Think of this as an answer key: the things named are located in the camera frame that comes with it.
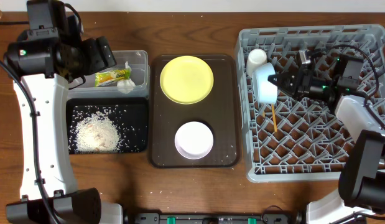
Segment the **light blue bowl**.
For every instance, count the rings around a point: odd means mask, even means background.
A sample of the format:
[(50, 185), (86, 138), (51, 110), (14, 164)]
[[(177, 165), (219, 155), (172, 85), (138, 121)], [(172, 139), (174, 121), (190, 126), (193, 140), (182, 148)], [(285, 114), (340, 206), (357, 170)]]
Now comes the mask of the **light blue bowl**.
[(253, 71), (253, 92), (258, 103), (274, 105), (277, 101), (277, 87), (268, 81), (270, 75), (275, 75), (276, 71), (271, 63), (261, 65)]

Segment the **green snack wrapper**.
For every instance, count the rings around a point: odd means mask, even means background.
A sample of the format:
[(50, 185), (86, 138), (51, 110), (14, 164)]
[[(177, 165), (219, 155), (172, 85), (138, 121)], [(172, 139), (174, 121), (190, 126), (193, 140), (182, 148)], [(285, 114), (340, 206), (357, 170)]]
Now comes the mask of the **green snack wrapper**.
[(131, 76), (131, 69), (116, 69), (108, 72), (99, 72), (95, 75), (95, 87), (108, 86)]

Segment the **cream plastic cup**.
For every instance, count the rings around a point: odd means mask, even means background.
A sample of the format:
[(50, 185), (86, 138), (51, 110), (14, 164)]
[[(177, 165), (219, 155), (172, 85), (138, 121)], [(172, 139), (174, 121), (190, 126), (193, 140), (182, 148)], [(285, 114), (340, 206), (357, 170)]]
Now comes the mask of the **cream plastic cup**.
[(253, 49), (246, 62), (246, 74), (252, 76), (255, 69), (267, 63), (267, 54), (262, 49)]

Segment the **white tissue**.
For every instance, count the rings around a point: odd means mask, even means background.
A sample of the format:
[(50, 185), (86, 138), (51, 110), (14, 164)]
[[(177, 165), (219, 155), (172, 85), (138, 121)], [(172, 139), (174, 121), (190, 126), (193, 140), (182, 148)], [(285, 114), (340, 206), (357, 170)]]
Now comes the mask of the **white tissue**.
[(131, 67), (129, 66), (128, 62), (125, 64), (125, 69), (121, 70), (124, 72), (124, 78), (117, 82), (117, 89), (121, 93), (128, 94), (131, 91), (133, 91), (136, 84), (131, 80)]

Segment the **yellow plate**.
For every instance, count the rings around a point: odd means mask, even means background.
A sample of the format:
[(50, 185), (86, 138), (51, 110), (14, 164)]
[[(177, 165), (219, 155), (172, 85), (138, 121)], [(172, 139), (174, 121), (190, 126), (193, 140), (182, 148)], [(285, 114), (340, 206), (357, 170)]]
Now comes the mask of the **yellow plate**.
[(205, 99), (214, 85), (210, 66), (195, 56), (179, 56), (170, 60), (160, 73), (160, 88), (173, 102), (191, 105)]

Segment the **white pink bowl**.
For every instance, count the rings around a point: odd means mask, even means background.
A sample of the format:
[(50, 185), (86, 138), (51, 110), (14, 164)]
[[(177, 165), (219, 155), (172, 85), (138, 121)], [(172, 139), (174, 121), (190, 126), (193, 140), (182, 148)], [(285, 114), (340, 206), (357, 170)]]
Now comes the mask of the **white pink bowl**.
[(178, 128), (174, 144), (181, 156), (197, 160), (209, 154), (214, 145), (214, 135), (204, 123), (191, 121)]

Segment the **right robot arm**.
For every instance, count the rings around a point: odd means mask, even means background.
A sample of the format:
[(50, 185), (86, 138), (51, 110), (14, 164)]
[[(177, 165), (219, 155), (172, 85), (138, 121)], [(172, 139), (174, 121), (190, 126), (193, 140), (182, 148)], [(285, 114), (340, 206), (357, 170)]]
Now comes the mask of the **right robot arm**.
[(357, 91), (360, 68), (338, 68), (331, 81), (303, 70), (271, 75), (268, 81), (291, 97), (327, 102), (344, 124), (355, 146), (340, 174), (338, 188), (308, 204), (307, 223), (385, 220), (385, 124), (371, 109), (369, 97)]

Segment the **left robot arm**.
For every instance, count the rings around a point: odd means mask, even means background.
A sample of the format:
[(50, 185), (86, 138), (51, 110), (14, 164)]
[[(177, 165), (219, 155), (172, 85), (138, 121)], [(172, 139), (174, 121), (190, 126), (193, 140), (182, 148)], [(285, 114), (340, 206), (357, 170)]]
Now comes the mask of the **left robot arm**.
[(9, 44), (0, 66), (14, 80), (24, 151), (20, 200), (6, 206), (9, 222), (123, 222), (120, 204), (78, 188), (67, 143), (69, 83), (114, 64), (106, 38), (82, 40), (79, 32), (32, 29)]

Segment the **grey dishwasher rack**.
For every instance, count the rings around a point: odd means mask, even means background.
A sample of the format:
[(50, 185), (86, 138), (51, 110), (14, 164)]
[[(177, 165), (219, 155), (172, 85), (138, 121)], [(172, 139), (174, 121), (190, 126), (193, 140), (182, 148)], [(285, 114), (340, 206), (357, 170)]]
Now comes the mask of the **grey dishwasher rack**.
[(314, 62), (317, 77), (330, 79), (337, 57), (366, 54), (359, 91), (371, 96), (385, 122), (385, 28), (379, 24), (243, 29), (236, 41), (246, 176), (251, 182), (337, 180), (354, 146), (343, 123), (324, 103), (279, 93), (271, 105), (258, 103), (246, 74), (250, 51), (262, 49), (276, 72), (297, 71), (299, 50), (323, 50)]

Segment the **clear plastic bin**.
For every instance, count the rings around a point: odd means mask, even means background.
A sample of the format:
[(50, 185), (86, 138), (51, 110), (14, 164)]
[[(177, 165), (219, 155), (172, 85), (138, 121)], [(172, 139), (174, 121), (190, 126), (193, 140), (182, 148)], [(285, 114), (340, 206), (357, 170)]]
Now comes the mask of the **clear plastic bin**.
[(113, 55), (117, 65), (107, 68), (101, 72), (125, 69), (128, 62), (131, 67), (131, 80), (136, 84), (133, 91), (128, 94), (121, 93), (117, 89), (117, 82), (108, 86), (95, 87), (95, 74), (88, 75), (85, 80), (76, 79), (70, 84), (68, 98), (125, 98), (125, 97), (148, 97), (149, 66), (148, 54), (143, 50), (119, 50)]

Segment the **brown serving tray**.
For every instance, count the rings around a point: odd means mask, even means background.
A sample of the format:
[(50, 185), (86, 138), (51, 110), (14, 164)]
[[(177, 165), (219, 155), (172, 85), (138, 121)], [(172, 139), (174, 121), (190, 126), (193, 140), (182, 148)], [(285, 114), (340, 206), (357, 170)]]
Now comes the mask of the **brown serving tray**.
[[(241, 127), (235, 62), (224, 54), (200, 58), (211, 67), (214, 85), (204, 100), (192, 105), (173, 102), (161, 90), (160, 73), (173, 56), (161, 55), (152, 63), (147, 159), (156, 168), (232, 167), (239, 161)], [(213, 133), (213, 147), (201, 159), (187, 159), (175, 147), (178, 128), (190, 121), (204, 123)]]

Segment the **black tray bin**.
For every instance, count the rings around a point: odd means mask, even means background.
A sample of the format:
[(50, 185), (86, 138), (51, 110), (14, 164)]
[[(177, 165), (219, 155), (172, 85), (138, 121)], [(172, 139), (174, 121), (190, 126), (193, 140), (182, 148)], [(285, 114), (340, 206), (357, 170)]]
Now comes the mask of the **black tray bin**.
[[(76, 147), (76, 125), (96, 112), (108, 115), (120, 135), (113, 152), (79, 152)], [(148, 104), (145, 98), (74, 98), (67, 101), (66, 117), (70, 154), (119, 154), (141, 152), (147, 147)]]

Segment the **pile of rice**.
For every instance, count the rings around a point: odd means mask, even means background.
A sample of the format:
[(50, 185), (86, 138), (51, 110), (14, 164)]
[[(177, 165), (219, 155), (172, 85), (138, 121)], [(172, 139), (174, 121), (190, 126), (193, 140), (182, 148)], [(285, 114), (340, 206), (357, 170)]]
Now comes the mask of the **pile of rice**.
[(79, 152), (113, 152), (120, 139), (117, 126), (108, 115), (96, 112), (76, 125), (76, 147)]

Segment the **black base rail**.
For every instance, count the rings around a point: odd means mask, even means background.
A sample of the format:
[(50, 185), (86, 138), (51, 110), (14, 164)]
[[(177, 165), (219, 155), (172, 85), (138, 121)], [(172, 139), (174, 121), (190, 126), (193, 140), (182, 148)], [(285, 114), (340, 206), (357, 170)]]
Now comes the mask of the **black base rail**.
[(295, 217), (288, 212), (269, 212), (263, 215), (232, 214), (159, 214), (139, 213), (134, 217), (135, 224), (301, 224), (305, 218), (301, 213)]

